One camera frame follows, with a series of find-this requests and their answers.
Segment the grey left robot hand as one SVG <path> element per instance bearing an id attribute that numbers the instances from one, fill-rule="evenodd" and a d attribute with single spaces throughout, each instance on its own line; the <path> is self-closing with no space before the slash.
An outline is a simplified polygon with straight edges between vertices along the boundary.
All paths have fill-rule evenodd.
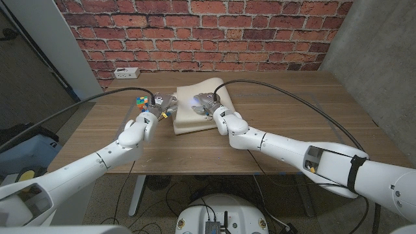
<path id="1" fill-rule="evenodd" d="M 156 117 L 160 118 L 163 114 L 170 115 L 177 111 L 177 98 L 171 94 L 154 95 L 155 104 L 149 104 L 148 110 Z"/>

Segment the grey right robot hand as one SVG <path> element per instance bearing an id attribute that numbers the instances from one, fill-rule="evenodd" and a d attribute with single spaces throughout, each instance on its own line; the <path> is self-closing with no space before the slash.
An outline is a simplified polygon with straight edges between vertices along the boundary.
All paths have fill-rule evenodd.
<path id="1" fill-rule="evenodd" d="M 192 110 L 201 115 L 212 115 L 216 109 L 222 106 L 220 103 L 220 96 L 218 94 L 200 93 L 194 96 L 194 99 L 199 102 L 199 106 L 192 106 Z"/>

